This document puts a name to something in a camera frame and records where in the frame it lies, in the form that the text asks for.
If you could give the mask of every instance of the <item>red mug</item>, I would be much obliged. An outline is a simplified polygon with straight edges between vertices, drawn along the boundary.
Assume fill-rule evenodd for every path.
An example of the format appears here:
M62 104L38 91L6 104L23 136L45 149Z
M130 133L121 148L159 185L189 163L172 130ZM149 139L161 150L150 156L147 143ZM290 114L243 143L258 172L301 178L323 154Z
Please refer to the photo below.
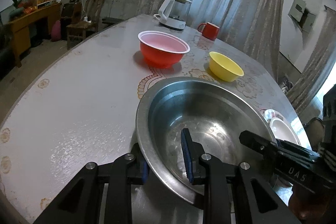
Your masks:
M203 28L202 31L200 31L199 29L202 25L204 25L204 28ZM219 27L210 23L210 22L201 23L197 27L197 31L201 32L203 37L206 37L206 38L211 39L211 40L215 40L218 36L218 33L219 33Z

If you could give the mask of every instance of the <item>wooden chair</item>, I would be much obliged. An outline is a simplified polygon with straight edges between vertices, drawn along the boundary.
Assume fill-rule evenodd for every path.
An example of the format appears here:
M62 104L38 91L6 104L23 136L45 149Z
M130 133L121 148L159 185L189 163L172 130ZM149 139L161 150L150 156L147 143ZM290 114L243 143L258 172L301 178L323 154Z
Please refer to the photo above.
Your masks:
M84 40L86 38L86 31L89 29L94 29L95 32L98 32L99 16L104 1L105 0L87 0L85 2L84 13L91 23L80 21L67 26L68 50L70 49L71 38L81 38Z

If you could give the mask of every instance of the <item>yellow bowl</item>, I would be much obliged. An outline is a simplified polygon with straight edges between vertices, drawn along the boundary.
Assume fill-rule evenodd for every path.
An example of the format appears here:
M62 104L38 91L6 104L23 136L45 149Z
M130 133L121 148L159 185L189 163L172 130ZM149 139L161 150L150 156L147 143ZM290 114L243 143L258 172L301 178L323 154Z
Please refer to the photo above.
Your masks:
M244 75L242 68L227 56L217 52L210 52L209 54L210 70L220 79L232 82L236 80L237 77Z

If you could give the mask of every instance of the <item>metal screw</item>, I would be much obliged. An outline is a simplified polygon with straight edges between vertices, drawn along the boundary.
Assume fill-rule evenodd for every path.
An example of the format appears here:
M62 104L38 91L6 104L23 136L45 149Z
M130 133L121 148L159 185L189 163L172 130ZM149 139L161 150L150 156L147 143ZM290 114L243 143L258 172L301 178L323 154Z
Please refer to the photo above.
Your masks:
M93 161L91 161L91 162L87 163L87 164L85 165L85 167L86 167L87 169L93 169L93 168L96 167L96 163L94 163Z
M132 153L127 153L125 155L125 160L132 160L132 159L134 159L134 155Z
M248 164L248 163L241 163L240 164L240 168L241 169L244 169L244 170L247 170L247 169L249 169L250 168L250 165Z
M211 160L211 155L208 154L208 153L204 153L204 154L202 154L202 159L203 160Z

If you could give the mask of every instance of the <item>pink bag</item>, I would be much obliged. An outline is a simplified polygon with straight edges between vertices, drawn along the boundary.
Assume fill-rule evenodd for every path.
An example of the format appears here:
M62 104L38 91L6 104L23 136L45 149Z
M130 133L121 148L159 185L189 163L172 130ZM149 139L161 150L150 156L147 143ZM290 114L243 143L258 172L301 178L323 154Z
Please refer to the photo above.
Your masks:
M51 41L61 40L61 22L56 21L51 29Z

